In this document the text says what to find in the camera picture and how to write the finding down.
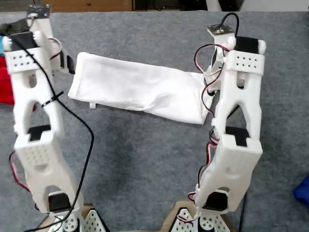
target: white fabric bag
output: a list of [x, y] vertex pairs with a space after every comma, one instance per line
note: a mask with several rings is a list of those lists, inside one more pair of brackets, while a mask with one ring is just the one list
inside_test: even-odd
[[[68, 96], [171, 120], [203, 124], [203, 75], [81, 52]], [[209, 107], [212, 98], [206, 97]]]

